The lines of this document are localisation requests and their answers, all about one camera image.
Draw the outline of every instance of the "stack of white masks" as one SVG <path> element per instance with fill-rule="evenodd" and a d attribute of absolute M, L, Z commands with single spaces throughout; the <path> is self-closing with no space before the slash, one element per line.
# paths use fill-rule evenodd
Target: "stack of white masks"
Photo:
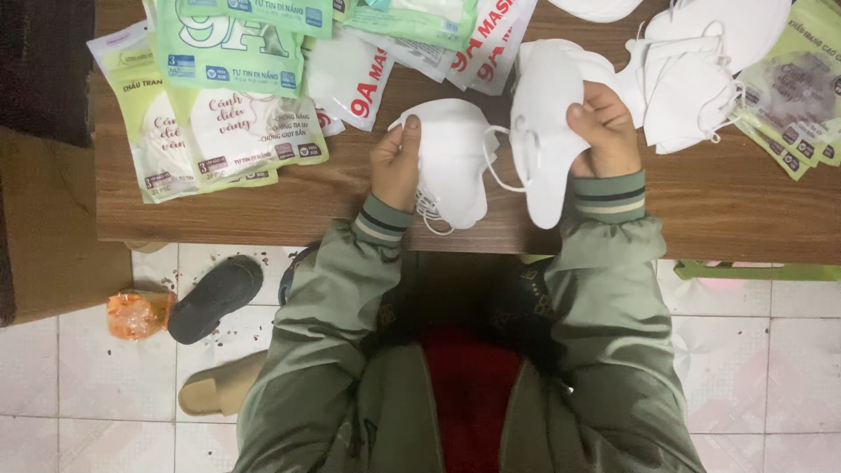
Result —
<path fill-rule="evenodd" d="M 421 123 L 417 211 L 437 235 L 466 230 L 488 213 L 482 174 L 500 143 L 486 136 L 488 120 L 476 105 L 458 98 L 426 102 L 406 110 L 389 130 L 404 125 L 410 115 Z M 449 231 L 435 230 L 429 221 L 445 221 Z"/>
<path fill-rule="evenodd" d="M 610 81 L 612 66 L 564 40 L 535 41 L 523 48 L 527 57 L 520 56 L 517 61 L 511 129 L 491 126 L 487 130 L 510 135 L 511 154 L 523 187 L 503 183 L 494 169 L 490 170 L 503 188 L 526 194 L 532 221 L 548 229 L 560 220 L 570 166 L 590 148 L 569 128 L 566 110 L 584 101 L 583 73 Z"/>
<path fill-rule="evenodd" d="M 549 0 L 563 11 L 587 21 L 612 23 L 631 14 L 643 0 Z"/>
<path fill-rule="evenodd" d="M 655 16 L 645 39 L 630 40 L 620 95 L 650 146 L 668 154 L 718 142 L 729 125 L 733 74 L 761 60 L 780 37 L 791 0 L 678 0 Z"/>

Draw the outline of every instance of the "person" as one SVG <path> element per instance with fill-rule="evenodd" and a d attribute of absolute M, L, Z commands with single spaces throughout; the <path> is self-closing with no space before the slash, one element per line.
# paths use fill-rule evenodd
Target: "person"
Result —
<path fill-rule="evenodd" d="M 592 145 L 571 169 L 577 216 L 542 277 L 524 273 L 547 291 L 553 316 L 538 318 L 552 323 L 533 327 L 553 349 L 538 362 L 432 331 L 363 350 L 413 221 L 422 123 L 409 117 L 371 152 L 358 217 L 334 223 L 294 270 L 240 410 L 234 472 L 703 471 L 653 269 L 665 243 L 645 214 L 637 133 L 608 87 L 584 90 L 567 113 Z"/>

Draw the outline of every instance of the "floor tile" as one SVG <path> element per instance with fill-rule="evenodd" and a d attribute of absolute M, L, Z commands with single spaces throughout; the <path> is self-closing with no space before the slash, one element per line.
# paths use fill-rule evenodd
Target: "floor tile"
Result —
<path fill-rule="evenodd" d="M 841 433 L 765 438 L 765 473 L 841 473 Z"/>
<path fill-rule="evenodd" d="M 59 317 L 61 417 L 172 421 L 175 341 L 158 332 L 137 341 L 111 336 L 105 306 Z"/>
<path fill-rule="evenodd" d="M 60 473 L 172 473 L 172 423 L 59 419 Z"/>
<path fill-rule="evenodd" d="M 692 435 L 706 473 L 762 473 L 764 435 Z"/>
<path fill-rule="evenodd" d="M 254 258 L 263 269 L 263 285 L 253 305 L 276 306 L 278 289 L 283 272 L 289 267 L 294 254 L 301 247 L 253 247 L 246 245 L 206 245 L 181 243 L 178 251 L 178 272 L 180 285 L 178 299 L 181 300 L 211 268 L 230 256 L 244 254 Z"/>
<path fill-rule="evenodd" d="M 673 317 L 674 369 L 691 433 L 762 433 L 768 324 L 760 317 Z"/>
<path fill-rule="evenodd" d="M 175 473 L 225 473 L 238 456 L 236 425 L 175 424 Z"/>
<path fill-rule="evenodd" d="M 657 261 L 663 301 L 678 316 L 770 316 L 771 282 L 691 279 L 674 273 L 675 261 Z"/>
<path fill-rule="evenodd" d="M 0 416 L 0 471 L 56 473 L 58 419 Z"/>
<path fill-rule="evenodd" d="M 131 252 L 131 274 L 136 289 L 164 289 L 178 294 L 178 243 L 153 253 Z"/>
<path fill-rule="evenodd" d="M 251 353 L 268 349 L 272 340 L 275 306 L 245 306 L 222 317 L 214 333 L 192 345 L 178 344 L 177 386 L 195 373 L 213 368 Z M 236 416 L 192 417 L 177 407 L 176 420 L 196 423 L 235 423 Z"/>
<path fill-rule="evenodd" d="M 55 317 L 0 329 L 0 414 L 58 415 Z"/>
<path fill-rule="evenodd" d="M 774 317 L 841 317 L 841 281 L 774 281 Z"/>
<path fill-rule="evenodd" d="M 771 319 L 770 343 L 766 431 L 841 432 L 841 319 Z"/>

